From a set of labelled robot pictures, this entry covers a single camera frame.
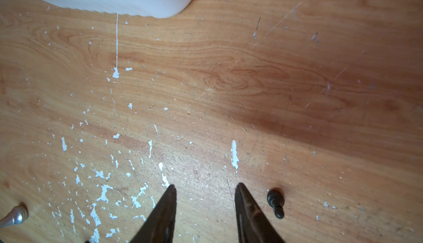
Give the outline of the silver chess piece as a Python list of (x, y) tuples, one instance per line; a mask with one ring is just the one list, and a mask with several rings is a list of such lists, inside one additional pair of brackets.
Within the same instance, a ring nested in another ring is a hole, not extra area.
[(12, 210), (1, 219), (0, 228), (10, 225), (20, 225), (29, 217), (29, 211), (25, 203), (21, 202), (19, 205), (12, 208)]

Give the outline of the black pawn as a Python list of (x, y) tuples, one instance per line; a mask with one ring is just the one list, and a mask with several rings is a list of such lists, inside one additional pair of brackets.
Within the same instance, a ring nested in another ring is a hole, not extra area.
[(269, 190), (267, 194), (267, 202), (272, 207), (274, 215), (278, 219), (283, 219), (285, 216), (283, 206), (285, 204), (285, 198), (279, 190)]

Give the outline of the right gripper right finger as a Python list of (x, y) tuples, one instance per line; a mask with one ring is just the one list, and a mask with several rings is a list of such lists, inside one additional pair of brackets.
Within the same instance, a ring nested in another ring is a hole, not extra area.
[(240, 243), (285, 242), (242, 182), (235, 190), (235, 211)]

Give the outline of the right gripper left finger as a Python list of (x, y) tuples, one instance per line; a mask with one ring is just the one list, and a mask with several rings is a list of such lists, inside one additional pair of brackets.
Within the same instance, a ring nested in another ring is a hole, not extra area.
[(170, 185), (130, 243), (171, 243), (174, 237), (177, 191)]

